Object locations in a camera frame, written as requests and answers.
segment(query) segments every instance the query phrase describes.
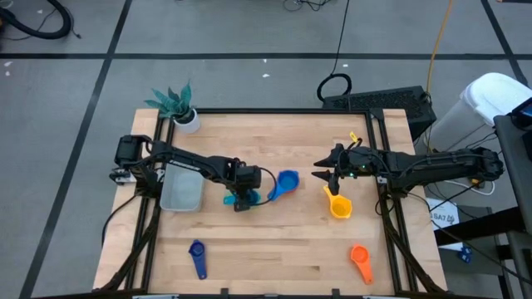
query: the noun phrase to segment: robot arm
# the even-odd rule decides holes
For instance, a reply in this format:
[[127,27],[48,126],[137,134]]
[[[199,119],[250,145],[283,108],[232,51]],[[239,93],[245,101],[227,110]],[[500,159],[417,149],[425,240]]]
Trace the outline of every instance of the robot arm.
[[313,172],[328,182],[332,194],[338,194],[338,179],[345,177],[382,177],[390,194],[406,196],[417,185],[463,177],[493,181],[504,172],[497,153],[484,148],[410,155],[363,146],[344,149],[336,144],[331,154],[314,166],[334,168],[332,173]]
[[[142,158],[142,149],[150,156]],[[222,156],[204,157],[175,148],[163,141],[152,141],[145,135],[126,135],[120,138],[115,163],[129,171],[136,179],[137,192],[158,197],[162,183],[150,165],[168,163],[200,173],[204,178],[223,184],[235,196],[234,211],[250,209],[248,191],[260,188],[261,172],[258,166],[247,166],[238,158]]]

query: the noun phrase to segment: blue measuring cup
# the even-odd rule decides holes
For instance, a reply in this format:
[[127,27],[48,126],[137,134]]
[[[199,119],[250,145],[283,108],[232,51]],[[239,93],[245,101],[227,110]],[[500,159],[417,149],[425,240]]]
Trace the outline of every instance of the blue measuring cup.
[[274,201],[279,196],[293,192],[299,186],[299,173],[295,170],[283,170],[277,176],[277,188],[268,194],[268,198]]

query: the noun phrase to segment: artificial plant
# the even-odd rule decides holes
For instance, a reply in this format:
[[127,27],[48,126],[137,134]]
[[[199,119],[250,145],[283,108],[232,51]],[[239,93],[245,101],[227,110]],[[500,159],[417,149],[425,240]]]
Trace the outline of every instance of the artificial plant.
[[145,103],[152,108],[160,110],[160,118],[173,118],[180,122],[186,122],[194,117],[194,112],[190,107],[190,100],[192,99],[192,90],[190,89],[190,83],[187,83],[183,89],[181,89],[181,96],[178,96],[168,87],[168,95],[165,96],[162,92],[151,89],[156,100],[145,100]]

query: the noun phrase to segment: wooden tabletop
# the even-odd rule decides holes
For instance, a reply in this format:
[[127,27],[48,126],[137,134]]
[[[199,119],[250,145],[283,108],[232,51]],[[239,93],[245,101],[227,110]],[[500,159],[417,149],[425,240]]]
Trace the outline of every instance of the wooden tabletop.
[[[156,110],[138,110],[131,133],[152,136],[156,114]],[[413,154],[404,111],[385,110],[385,117],[392,150]],[[173,145],[205,156],[238,157],[274,174],[297,170],[300,185],[274,203],[235,213],[232,206],[223,205],[224,186],[205,182],[198,213],[161,214],[150,292],[217,294],[227,287],[231,294],[327,295],[333,288],[343,295],[393,294],[382,219],[374,211],[375,179],[340,181],[340,193],[352,200],[353,212],[349,219],[335,219],[323,192],[326,182],[311,175],[318,170],[313,163],[327,157],[336,143],[351,142],[351,131],[369,146],[363,115],[200,115],[200,119],[196,133],[176,131]],[[263,174],[259,190],[263,199],[272,187],[271,178]],[[133,191],[133,185],[118,187],[113,209]],[[421,187],[413,193],[425,197]],[[138,199],[111,220],[95,287],[108,282],[131,251],[139,205]],[[402,206],[412,253],[435,283],[446,288],[426,205],[410,197],[402,200]],[[194,239],[206,246],[206,280],[198,279],[188,253]],[[369,250],[372,285],[364,284],[349,260],[355,243]],[[401,254],[398,260],[401,284],[407,289]],[[136,286],[143,266],[140,257]]]

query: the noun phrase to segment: blue object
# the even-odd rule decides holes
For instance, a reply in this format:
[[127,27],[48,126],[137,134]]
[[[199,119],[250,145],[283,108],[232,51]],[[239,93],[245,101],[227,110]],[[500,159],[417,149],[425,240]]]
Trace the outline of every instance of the blue object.
[[199,279],[207,278],[207,265],[205,262],[205,245],[199,240],[194,240],[190,245],[189,253],[192,256]]
[[[260,194],[255,190],[249,190],[248,196],[251,197],[251,203],[258,203],[260,201]],[[231,205],[235,201],[234,195],[227,195],[224,197],[224,204]]]
[[465,254],[463,252],[458,252],[458,258],[460,260],[462,260],[462,262],[471,263],[471,255],[470,254]]
[[299,186],[299,173],[295,170],[284,170],[277,176],[277,188],[268,194],[268,199],[274,201],[279,196],[293,192]]
[[471,248],[467,246],[464,246],[461,251],[462,253],[467,254],[467,255],[473,254],[473,250],[471,250]]

